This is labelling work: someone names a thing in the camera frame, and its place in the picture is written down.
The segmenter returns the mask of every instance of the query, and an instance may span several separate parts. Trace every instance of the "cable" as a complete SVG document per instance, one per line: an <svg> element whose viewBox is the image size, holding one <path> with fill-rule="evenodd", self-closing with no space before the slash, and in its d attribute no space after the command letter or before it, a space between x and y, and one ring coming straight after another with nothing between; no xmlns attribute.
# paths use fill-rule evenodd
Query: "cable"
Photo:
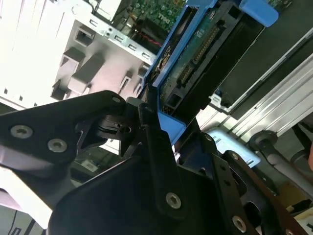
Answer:
<svg viewBox="0 0 313 235"><path fill-rule="evenodd" d="M140 32L141 29L140 29L139 25L137 24L136 17L131 13L131 11L130 11L129 9L127 9L127 13L128 13L128 15L130 16L130 18L133 20L134 25L136 26L136 28L137 28L137 30L138 30L138 34L139 34L141 37L147 39L150 43L152 43L152 44L154 44L154 45L157 45L157 46L159 46L159 47L162 47L162 44L161 44L161 43L159 43L159 42L157 42L157 41L151 39L149 36L147 36L147 35L141 33L141 32Z"/></svg>
<svg viewBox="0 0 313 235"><path fill-rule="evenodd" d="M144 35L144 34L142 34L141 32L139 32L139 35L140 35L141 37L147 39L150 43L152 43L152 44L154 44L154 45L157 45L157 46L159 46L159 47L162 47L162 44L161 44L161 43L158 43L158 42L152 40L152 39L149 38L147 35Z"/></svg>
<svg viewBox="0 0 313 235"><path fill-rule="evenodd" d="M15 211L14 213L14 217L13 217L13 221L12 221L12 224L11 224L11 228L8 232L8 235L10 235L10 233L12 232L12 229L13 229L13 226L14 226L14 223L15 223L15 218L16 218L16 214L18 213L18 211Z"/></svg>

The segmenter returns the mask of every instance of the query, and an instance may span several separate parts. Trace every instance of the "light blue component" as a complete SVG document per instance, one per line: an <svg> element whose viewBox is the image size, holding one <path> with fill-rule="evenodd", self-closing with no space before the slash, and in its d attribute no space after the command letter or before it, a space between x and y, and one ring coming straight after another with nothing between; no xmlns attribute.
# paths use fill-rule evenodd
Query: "light blue component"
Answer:
<svg viewBox="0 0 313 235"><path fill-rule="evenodd" d="M168 133L172 145L179 139L179 137L186 130L185 123L161 111L158 112L158 119L160 121L161 129Z"/></svg>
<svg viewBox="0 0 313 235"><path fill-rule="evenodd" d="M227 150L234 151L249 165L250 168L257 165L261 160L250 149L232 138L221 129L215 128L207 132L215 141L217 150L224 153Z"/></svg>
<svg viewBox="0 0 313 235"><path fill-rule="evenodd" d="M264 0L242 0L239 9L265 27L270 27L278 19L278 12Z"/></svg>

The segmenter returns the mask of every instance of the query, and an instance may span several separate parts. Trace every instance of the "screw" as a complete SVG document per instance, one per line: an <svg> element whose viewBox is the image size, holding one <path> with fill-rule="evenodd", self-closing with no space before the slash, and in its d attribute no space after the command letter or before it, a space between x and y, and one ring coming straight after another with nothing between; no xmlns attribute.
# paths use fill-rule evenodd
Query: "screw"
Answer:
<svg viewBox="0 0 313 235"><path fill-rule="evenodd" d="M27 139L33 135L33 130L29 126L25 125L13 126L10 132L13 137L19 139Z"/></svg>
<svg viewBox="0 0 313 235"><path fill-rule="evenodd" d="M293 232L290 231L289 229L286 229L285 232L286 232L286 235L293 235Z"/></svg>
<svg viewBox="0 0 313 235"><path fill-rule="evenodd" d="M180 198L173 192L169 192L166 194L166 202L170 207L174 209L179 209L181 207Z"/></svg>
<svg viewBox="0 0 313 235"><path fill-rule="evenodd" d="M209 135L205 135L205 138L206 138L208 141L212 141L212 138L211 138Z"/></svg>
<svg viewBox="0 0 313 235"><path fill-rule="evenodd" d="M112 97L112 100L114 102L116 102L116 103L120 103L121 102L121 100L119 98L117 98L117 97Z"/></svg>
<svg viewBox="0 0 313 235"><path fill-rule="evenodd" d="M51 139L48 142L48 149L54 153L63 153L67 149L67 143L62 139Z"/></svg>
<svg viewBox="0 0 313 235"><path fill-rule="evenodd" d="M234 158L235 160L238 160L238 159L239 159L239 157L237 156L237 154L232 153L231 155L233 156L233 158Z"/></svg>
<svg viewBox="0 0 313 235"><path fill-rule="evenodd" d="M246 232L246 224L239 216L233 216L232 218L235 227L242 233Z"/></svg>

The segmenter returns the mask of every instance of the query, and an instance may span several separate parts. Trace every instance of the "white label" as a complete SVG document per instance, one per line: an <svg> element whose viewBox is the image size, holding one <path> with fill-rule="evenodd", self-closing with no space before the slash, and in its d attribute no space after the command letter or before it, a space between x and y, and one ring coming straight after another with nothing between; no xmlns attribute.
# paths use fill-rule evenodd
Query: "white label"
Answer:
<svg viewBox="0 0 313 235"><path fill-rule="evenodd" d="M98 167L96 167L91 161L84 160L81 164L84 168L90 170L91 172L95 172Z"/></svg>

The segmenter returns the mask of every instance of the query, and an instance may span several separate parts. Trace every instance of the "metal frame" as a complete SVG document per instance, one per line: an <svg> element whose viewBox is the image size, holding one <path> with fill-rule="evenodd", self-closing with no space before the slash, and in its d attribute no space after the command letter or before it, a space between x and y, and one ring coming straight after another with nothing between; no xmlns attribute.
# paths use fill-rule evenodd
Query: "metal frame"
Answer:
<svg viewBox="0 0 313 235"><path fill-rule="evenodd" d="M218 157L209 135L199 133L181 149L189 158L177 166L156 96L148 87L147 103L126 103L105 91L1 116L0 173L7 179L1 187L50 235L256 235L244 210L248 202L261 212L263 234L306 234L236 153ZM73 189L70 163L108 138L121 140L124 161Z"/></svg>
<svg viewBox="0 0 313 235"><path fill-rule="evenodd" d="M313 54L239 120L208 106L197 115L200 128L222 126L245 142L262 130L282 135L313 112L312 66Z"/></svg>
<svg viewBox="0 0 313 235"><path fill-rule="evenodd" d="M143 62L151 65L155 55L145 49L132 39L112 27L109 23L104 22L95 15L89 4L83 0L61 0L57 4L67 13L72 15L76 20L91 28L101 36L105 36L111 42L126 50L128 53L136 56Z"/></svg>

